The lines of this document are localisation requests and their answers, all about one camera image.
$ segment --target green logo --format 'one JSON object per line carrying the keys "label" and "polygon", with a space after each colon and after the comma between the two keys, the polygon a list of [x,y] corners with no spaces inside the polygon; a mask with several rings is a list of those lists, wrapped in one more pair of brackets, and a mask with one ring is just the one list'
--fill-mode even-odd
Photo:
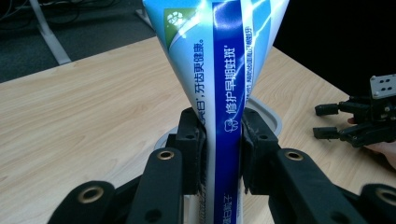
{"label": "green logo", "polygon": [[166,8],[163,11],[166,47],[169,49],[179,29],[195,15],[195,8]]}

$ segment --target wooden table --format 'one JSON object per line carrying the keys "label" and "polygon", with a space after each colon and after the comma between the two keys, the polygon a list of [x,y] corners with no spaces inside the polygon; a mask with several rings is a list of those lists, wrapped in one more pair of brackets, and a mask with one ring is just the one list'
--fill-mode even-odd
{"label": "wooden table", "polygon": [[[313,127],[347,126],[314,107],[347,95],[272,49],[253,95],[282,118],[282,147],[308,153],[330,180],[359,193],[396,186],[386,161]],[[190,104],[151,38],[0,85],[0,223],[46,223],[65,195],[90,180],[115,187],[141,175],[156,141]],[[273,223],[266,196],[246,196],[245,223]]]}

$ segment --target toothpaste tube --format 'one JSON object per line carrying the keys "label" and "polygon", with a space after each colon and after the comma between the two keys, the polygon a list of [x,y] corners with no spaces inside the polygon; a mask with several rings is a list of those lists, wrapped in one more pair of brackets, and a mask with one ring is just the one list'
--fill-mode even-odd
{"label": "toothpaste tube", "polygon": [[143,4],[206,129],[205,178],[190,223],[242,223],[241,118],[288,0],[144,0]]}

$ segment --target screw hole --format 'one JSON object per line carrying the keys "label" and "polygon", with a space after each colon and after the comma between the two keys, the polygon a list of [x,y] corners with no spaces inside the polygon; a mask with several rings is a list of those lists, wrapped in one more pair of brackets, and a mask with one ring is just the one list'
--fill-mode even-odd
{"label": "screw hole", "polygon": [[377,189],[376,196],[380,198],[382,201],[389,203],[393,206],[396,206],[396,192],[389,189]]}
{"label": "screw hole", "polygon": [[346,215],[344,215],[344,214],[342,214],[342,213],[340,213],[340,212],[332,212],[331,214],[330,214],[330,217],[332,218],[332,220],[334,220],[336,223],[340,223],[340,224],[348,224],[350,221],[349,221],[349,218],[346,216]]}
{"label": "screw hole", "polygon": [[302,161],[303,156],[297,152],[288,151],[285,153],[286,157],[292,161]]}
{"label": "screw hole", "polygon": [[99,186],[91,186],[84,189],[78,195],[78,201],[81,203],[93,203],[99,200],[104,194],[104,190]]}
{"label": "screw hole", "polygon": [[158,220],[160,220],[161,216],[162,216],[162,214],[161,214],[160,210],[152,209],[146,213],[145,219],[147,222],[153,223],[153,222],[157,222]]}
{"label": "screw hole", "polygon": [[162,161],[167,161],[172,159],[175,156],[175,153],[172,151],[162,151],[157,154],[157,158]]}

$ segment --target human hand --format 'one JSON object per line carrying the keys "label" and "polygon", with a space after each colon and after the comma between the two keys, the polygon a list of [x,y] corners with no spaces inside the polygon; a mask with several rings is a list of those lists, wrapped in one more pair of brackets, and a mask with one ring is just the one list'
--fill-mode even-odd
{"label": "human hand", "polygon": [[[354,119],[348,119],[347,122],[351,124],[355,123]],[[396,169],[396,141],[391,143],[387,143],[387,142],[375,143],[364,147],[371,149],[372,151],[383,154],[387,158],[389,164],[394,169]]]}

